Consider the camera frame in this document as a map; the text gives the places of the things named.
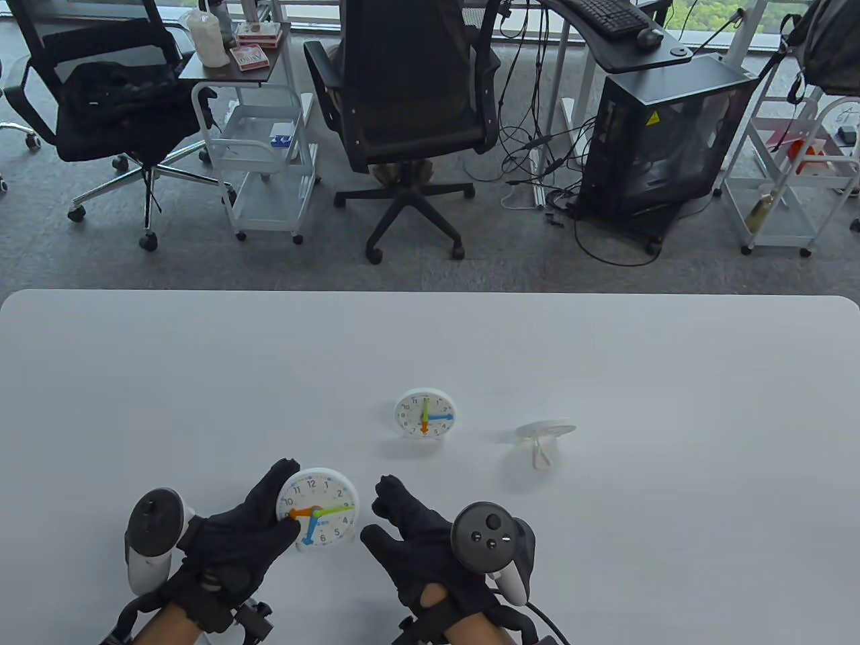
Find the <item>clock face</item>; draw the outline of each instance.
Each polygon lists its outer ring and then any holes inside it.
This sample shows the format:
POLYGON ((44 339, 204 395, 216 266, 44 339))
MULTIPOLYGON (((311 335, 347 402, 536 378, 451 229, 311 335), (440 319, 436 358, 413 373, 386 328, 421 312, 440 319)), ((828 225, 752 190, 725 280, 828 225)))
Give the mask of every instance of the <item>clock face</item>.
POLYGON ((433 388, 410 390, 394 407, 394 422, 415 439, 442 439, 457 422, 454 401, 433 388))
POLYGON ((275 513, 278 519, 289 516, 302 525, 296 540, 299 550, 320 549, 353 537, 359 494, 336 470, 309 468, 286 481, 275 513))

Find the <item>hand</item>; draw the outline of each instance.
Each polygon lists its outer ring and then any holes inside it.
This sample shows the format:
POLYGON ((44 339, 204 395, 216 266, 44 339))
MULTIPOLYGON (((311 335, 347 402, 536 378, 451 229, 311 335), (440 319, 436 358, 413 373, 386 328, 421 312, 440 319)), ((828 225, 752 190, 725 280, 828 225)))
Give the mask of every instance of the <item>hand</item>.
POLYGON ((420 616, 425 611, 421 595, 435 582, 451 595, 463 618, 483 612, 491 623, 521 631, 523 643, 538 641, 534 623, 501 605, 486 577, 472 573, 454 556, 451 522, 416 500, 393 475, 382 477, 376 492, 372 511, 394 525, 402 541, 373 524, 361 531, 361 542, 388 573, 403 605, 420 616))
POLYGON ((204 519, 185 548, 182 567, 220 587, 218 597, 227 605, 250 598, 272 562, 296 541, 301 525, 288 517, 279 522, 274 509, 284 482, 298 469, 296 461, 281 459, 239 506, 204 519))

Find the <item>chair armrest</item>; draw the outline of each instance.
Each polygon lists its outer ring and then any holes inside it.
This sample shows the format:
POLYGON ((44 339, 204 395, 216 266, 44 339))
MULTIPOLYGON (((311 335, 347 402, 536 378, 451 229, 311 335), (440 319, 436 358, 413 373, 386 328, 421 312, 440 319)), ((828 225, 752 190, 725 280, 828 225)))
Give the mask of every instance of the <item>chair armrest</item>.
POLYGON ((483 143, 475 148, 475 152, 481 155, 490 150, 499 138, 499 118, 495 109, 495 73, 501 67, 501 61, 492 49, 488 49, 484 58, 476 49, 477 43, 473 42, 471 45, 476 54, 475 108, 485 132, 483 143))
POLYGON ((308 59, 308 66, 312 68, 311 73, 315 71, 327 89, 340 89, 343 86, 341 73, 332 64, 321 42, 313 40, 304 43, 304 56, 308 59))
POLYGON ((54 145, 57 136, 51 131, 47 123, 36 112, 36 108, 27 99, 24 89, 27 86, 27 76, 30 72, 30 57, 23 56, 16 60, 9 69, 6 76, 6 100, 22 119, 24 119, 36 133, 50 145, 54 145))

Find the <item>keyboard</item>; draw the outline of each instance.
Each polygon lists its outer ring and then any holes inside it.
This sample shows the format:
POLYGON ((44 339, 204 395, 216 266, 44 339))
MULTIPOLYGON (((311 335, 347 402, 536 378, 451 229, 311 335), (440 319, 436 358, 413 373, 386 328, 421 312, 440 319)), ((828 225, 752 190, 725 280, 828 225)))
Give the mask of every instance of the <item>keyboard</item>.
POLYGON ((627 0, 562 0, 607 40, 629 38, 650 26, 627 0))

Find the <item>orange clock hand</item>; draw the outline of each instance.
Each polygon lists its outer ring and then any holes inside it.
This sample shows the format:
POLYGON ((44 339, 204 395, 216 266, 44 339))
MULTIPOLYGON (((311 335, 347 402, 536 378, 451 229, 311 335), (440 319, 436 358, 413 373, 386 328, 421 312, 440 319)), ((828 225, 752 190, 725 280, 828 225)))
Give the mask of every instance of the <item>orange clock hand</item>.
POLYGON ((323 507, 291 508, 288 514, 290 515, 290 519, 295 519, 297 517, 309 518, 313 516, 314 511, 322 511, 322 509, 323 507))

